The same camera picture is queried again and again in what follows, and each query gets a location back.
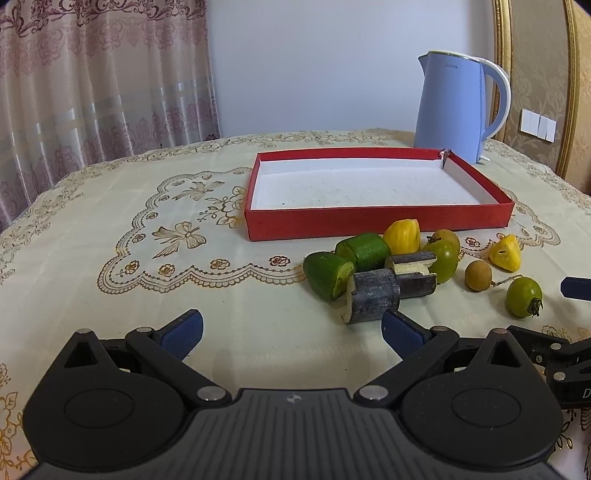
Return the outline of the green tomato with stem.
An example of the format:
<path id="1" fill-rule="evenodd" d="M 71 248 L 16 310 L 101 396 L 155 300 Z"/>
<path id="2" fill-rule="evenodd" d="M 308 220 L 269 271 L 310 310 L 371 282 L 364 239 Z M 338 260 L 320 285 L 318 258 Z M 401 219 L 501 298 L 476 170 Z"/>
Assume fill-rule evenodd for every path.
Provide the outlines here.
<path id="1" fill-rule="evenodd" d="M 538 316 L 543 309 L 543 291 L 530 277 L 516 278 L 506 292 L 505 305 L 516 318 Z"/>

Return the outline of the dark eggplant piece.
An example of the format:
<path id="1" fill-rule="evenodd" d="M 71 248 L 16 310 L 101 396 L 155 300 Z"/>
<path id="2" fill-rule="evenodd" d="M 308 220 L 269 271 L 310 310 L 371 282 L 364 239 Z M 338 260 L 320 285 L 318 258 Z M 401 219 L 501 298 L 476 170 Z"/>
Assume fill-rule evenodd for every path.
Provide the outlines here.
<path id="1" fill-rule="evenodd" d="M 397 309 L 401 288 L 390 269 L 353 273 L 346 284 L 346 310 L 342 320 L 350 325 L 381 320 L 389 309 Z"/>
<path id="2" fill-rule="evenodd" d="M 431 295 L 437 287 L 437 275 L 430 267 L 437 261 L 437 256 L 430 251 L 418 251 L 410 254 L 391 255 L 385 266 L 396 276 L 401 290 L 401 298 L 418 298 Z"/>

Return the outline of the yellow fruit piece small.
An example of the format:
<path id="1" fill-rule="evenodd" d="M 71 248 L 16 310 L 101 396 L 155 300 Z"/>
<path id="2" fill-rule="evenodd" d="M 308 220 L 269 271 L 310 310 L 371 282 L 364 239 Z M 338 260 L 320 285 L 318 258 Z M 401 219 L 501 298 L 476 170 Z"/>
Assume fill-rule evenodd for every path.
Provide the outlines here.
<path id="1" fill-rule="evenodd" d="M 504 236 L 491 247 L 488 258 L 502 270 L 517 272 L 521 267 L 521 249 L 517 237 L 514 234 Z"/>

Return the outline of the green cucumber piece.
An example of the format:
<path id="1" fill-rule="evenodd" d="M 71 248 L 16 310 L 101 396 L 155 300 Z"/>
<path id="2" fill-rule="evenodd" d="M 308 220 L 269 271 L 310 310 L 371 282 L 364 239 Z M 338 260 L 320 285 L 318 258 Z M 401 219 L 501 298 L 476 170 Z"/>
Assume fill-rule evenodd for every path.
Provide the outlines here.
<path id="1" fill-rule="evenodd" d="M 365 272 L 383 268 L 391 249 L 379 234 L 368 232 L 339 241 L 335 254 L 352 261 L 356 271 Z"/>
<path id="2" fill-rule="evenodd" d="M 327 251 L 305 257 L 303 268 L 311 290 L 328 302 L 335 301 L 345 293 L 349 277 L 356 272 L 353 261 Z"/>

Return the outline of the green tomato back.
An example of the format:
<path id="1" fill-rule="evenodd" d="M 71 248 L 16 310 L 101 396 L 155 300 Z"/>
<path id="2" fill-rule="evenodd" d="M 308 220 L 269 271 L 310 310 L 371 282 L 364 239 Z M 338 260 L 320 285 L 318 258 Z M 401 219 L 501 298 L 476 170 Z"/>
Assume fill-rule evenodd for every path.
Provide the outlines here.
<path id="1" fill-rule="evenodd" d="M 455 246 L 447 240 L 440 239 L 427 243 L 423 250 L 436 255 L 436 261 L 429 267 L 429 271 L 437 276 L 437 283 L 443 284 L 449 281 L 459 263 L 459 252 Z"/>

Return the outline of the brown longan front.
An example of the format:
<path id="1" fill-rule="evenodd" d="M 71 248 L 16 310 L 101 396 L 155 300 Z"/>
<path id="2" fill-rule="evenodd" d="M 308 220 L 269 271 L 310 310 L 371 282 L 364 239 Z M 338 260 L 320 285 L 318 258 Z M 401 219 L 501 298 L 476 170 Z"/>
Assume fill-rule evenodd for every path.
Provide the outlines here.
<path id="1" fill-rule="evenodd" d="M 465 269 L 465 285 L 474 292 L 488 290 L 492 285 L 492 269 L 483 260 L 471 262 Z"/>

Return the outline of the brown longan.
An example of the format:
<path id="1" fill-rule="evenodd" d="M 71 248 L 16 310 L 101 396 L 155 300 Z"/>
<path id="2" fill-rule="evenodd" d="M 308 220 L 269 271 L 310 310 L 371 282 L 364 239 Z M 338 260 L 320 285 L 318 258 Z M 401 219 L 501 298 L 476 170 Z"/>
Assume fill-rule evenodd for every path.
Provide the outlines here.
<path id="1" fill-rule="evenodd" d="M 471 262 L 465 269 L 465 285 L 474 292 L 488 290 L 492 285 L 492 269 L 483 260 Z"/>
<path id="2" fill-rule="evenodd" d="M 456 254 L 460 253 L 461 245 L 460 245 L 459 237 L 452 230 L 438 229 L 431 236 L 428 237 L 429 244 L 435 243 L 440 240 L 450 243 L 454 247 Z"/>

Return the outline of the yellow fruit piece large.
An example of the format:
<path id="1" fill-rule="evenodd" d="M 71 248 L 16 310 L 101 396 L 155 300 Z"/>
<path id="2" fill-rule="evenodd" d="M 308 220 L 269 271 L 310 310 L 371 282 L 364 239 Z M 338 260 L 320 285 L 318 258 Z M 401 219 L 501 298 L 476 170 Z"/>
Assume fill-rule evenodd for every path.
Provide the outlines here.
<path id="1" fill-rule="evenodd" d="M 421 249 L 421 230 L 417 219 L 395 221 L 383 234 L 392 255 L 416 253 Z"/>

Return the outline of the brown longan back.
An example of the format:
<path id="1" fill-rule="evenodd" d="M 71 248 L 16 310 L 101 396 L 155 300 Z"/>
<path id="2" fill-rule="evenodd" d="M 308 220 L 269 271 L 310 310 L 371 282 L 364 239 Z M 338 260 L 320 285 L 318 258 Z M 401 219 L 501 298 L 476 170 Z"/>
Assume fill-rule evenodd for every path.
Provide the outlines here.
<path id="1" fill-rule="evenodd" d="M 440 240 L 450 243 L 454 247 L 456 254 L 460 253 L 461 245 L 460 245 L 459 237 L 452 230 L 438 229 L 431 236 L 428 237 L 429 244 L 435 243 Z"/>

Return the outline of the red shallow cardboard box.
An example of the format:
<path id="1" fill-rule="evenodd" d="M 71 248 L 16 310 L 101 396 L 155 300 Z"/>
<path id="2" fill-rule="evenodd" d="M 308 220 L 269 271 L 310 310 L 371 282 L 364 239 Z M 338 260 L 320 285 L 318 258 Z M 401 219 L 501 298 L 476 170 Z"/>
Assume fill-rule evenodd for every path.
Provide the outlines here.
<path id="1" fill-rule="evenodd" d="M 477 230 L 507 226 L 514 205 L 449 150 L 310 148 L 257 154 L 245 222 L 252 241 L 383 233 L 404 219 L 424 232 Z"/>

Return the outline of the blue electric kettle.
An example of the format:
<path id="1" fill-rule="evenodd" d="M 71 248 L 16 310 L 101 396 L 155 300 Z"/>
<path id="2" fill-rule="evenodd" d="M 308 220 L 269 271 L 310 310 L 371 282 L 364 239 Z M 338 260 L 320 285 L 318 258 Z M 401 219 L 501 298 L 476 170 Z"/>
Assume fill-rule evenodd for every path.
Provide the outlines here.
<path id="1" fill-rule="evenodd" d="M 469 164 L 476 164 L 484 142 L 505 124 L 512 92 L 505 70 L 480 57 L 432 50 L 419 57 L 424 84 L 414 146 L 450 150 Z M 499 90 L 499 111 L 486 122 L 486 79 Z"/>

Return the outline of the gold padded headboard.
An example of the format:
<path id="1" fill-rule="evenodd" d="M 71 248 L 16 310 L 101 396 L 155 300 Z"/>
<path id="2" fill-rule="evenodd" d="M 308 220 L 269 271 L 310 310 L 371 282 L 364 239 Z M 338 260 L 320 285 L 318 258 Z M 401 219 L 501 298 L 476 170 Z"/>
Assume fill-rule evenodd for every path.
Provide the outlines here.
<path id="1" fill-rule="evenodd" d="M 495 62 L 512 106 L 495 138 L 590 192 L 590 15 L 574 1 L 494 1 Z M 520 130 L 522 113 L 557 122 L 552 141 Z"/>

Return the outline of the pink patterned curtain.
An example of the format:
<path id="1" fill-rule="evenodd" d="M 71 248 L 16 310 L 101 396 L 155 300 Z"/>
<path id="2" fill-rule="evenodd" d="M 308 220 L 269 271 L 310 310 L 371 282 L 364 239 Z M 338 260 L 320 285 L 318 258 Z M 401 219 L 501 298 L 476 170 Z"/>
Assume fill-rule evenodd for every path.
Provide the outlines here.
<path id="1" fill-rule="evenodd" d="M 1 223 L 69 173 L 219 135 L 202 1 L 1 5 Z"/>

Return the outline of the white wall switch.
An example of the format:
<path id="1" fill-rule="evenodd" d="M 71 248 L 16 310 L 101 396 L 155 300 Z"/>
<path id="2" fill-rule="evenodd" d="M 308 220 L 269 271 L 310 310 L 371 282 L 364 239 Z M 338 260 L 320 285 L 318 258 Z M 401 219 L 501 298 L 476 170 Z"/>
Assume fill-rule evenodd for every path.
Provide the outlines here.
<path id="1" fill-rule="evenodd" d="M 555 120 L 527 109 L 521 111 L 520 131 L 522 133 L 553 143 L 556 129 L 557 122 Z"/>

